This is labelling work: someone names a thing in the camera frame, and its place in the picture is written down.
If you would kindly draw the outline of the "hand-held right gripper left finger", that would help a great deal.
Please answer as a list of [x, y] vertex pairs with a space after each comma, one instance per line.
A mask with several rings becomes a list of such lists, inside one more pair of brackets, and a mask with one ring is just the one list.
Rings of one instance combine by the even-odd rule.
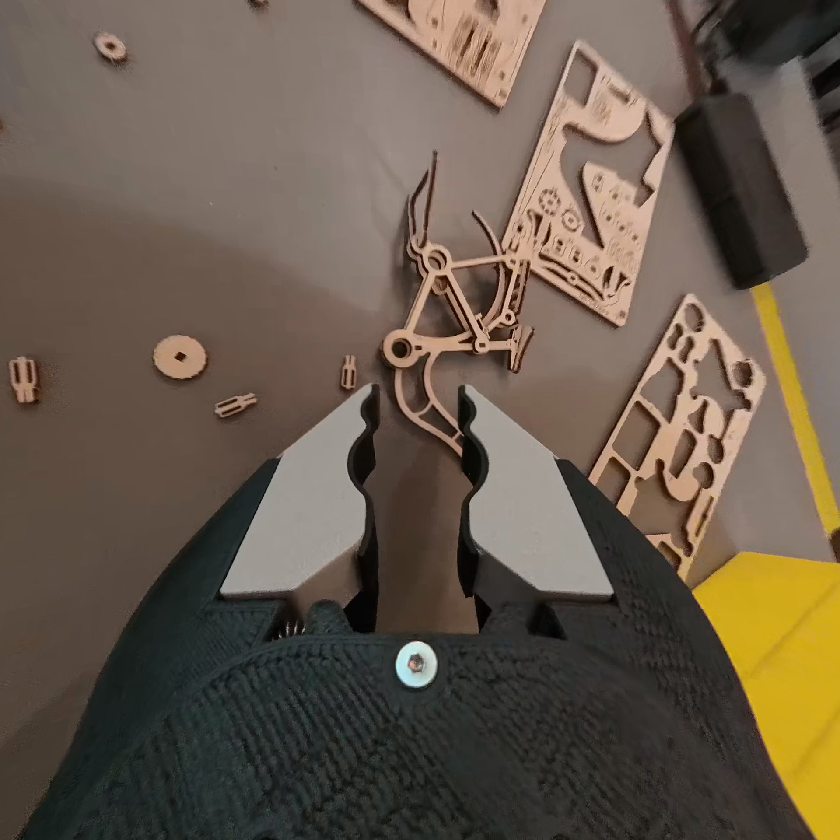
[[280, 454], [221, 598], [308, 611], [321, 601], [345, 607], [372, 588], [360, 557], [375, 542], [364, 483], [378, 425], [379, 387], [368, 384]]

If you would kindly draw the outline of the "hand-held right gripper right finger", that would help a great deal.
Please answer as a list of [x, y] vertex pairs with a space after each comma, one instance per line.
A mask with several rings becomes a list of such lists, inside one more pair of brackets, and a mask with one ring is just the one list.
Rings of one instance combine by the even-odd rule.
[[607, 603], [614, 588], [552, 451], [472, 385], [458, 389], [458, 580], [476, 615], [505, 604]]

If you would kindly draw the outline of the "wooden model frame assembly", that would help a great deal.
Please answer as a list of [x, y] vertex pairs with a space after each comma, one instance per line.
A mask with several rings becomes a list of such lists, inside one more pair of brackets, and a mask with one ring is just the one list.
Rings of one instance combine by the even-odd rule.
[[[406, 257], [414, 266], [419, 286], [404, 325], [383, 339], [381, 355], [393, 371], [394, 396], [404, 417], [462, 456], [464, 436], [458, 420], [434, 390], [435, 363], [443, 354], [504, 353], [509, 372], [520, 372], [534, 334], [533, 328], [520, 321], [530, 263], [504, 252], [498, 237], [477, 211], [472, 217], [488, 240], [489, 255], [456, 259], [445, 245], [434, 242], [429, 227], [437, 170], [438, 152], [434, 150], [430, 165], [406, 205]], [[459, 283], [460, 273], [483, 268], [492, 268], [497, 282], [495, 296], [485, 312], [472, 308]], [[433, 299], [448, 305], [458, 326], [455, 333], [433, 336], [420, 332], [420, 321]]]

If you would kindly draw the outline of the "large wooden square-hole disc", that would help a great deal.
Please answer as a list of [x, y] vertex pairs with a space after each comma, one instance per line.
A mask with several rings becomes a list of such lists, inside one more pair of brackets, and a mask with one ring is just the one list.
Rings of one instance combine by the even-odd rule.
[[207, 367], [207, 352], [193, 337], [176, 334], [162, 339], [152, 355], [154, 367], [164, 377], [184, 382], [196, 378]]

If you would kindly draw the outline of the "wooden parts sheet mostly empty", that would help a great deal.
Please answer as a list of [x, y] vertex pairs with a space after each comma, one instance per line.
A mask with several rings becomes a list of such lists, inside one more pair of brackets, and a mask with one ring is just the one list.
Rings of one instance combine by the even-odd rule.
[[767, 377], [694, 294], [683, 297], [589, 475], [628, 518], [645, 492], [675, 507], [645, 533], [688, 583]]

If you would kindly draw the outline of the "wooden parts sheet curved cutout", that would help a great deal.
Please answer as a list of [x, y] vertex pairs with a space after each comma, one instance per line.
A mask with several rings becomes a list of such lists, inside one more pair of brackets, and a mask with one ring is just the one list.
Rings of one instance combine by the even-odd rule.
[[[569, 133], [618, 145], [648, 131], [655, 153], [639, 184], [593, 161], [578, 202], [562, 170]], [[575, 40], [543, 122], [502, 247], [552, 287], [620, 328], [627, 323], [675, 138], [673, 120], [586, 41]]]

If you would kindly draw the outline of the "wooden parts sheet mostly full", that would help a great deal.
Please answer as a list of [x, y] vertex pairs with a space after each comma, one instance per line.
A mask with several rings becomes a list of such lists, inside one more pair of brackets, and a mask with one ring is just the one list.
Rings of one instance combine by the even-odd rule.
[[364, 9], [502, 109], [544, 1], [359, 1]]

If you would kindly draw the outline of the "yellow board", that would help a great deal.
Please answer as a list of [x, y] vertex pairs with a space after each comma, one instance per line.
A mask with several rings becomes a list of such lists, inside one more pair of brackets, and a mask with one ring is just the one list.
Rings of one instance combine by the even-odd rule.
[[838, 562], [745, 552], [698, 593], [787, 791], [838, 838]]

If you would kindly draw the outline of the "black rectangular box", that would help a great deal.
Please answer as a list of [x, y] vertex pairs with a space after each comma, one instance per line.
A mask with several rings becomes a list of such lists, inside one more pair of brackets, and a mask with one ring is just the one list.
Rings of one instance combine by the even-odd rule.
[[801, 227], [748, 97], [694, 100], [676, 119], [675, 138], [734, 288], [759, 287], [805, 261]]

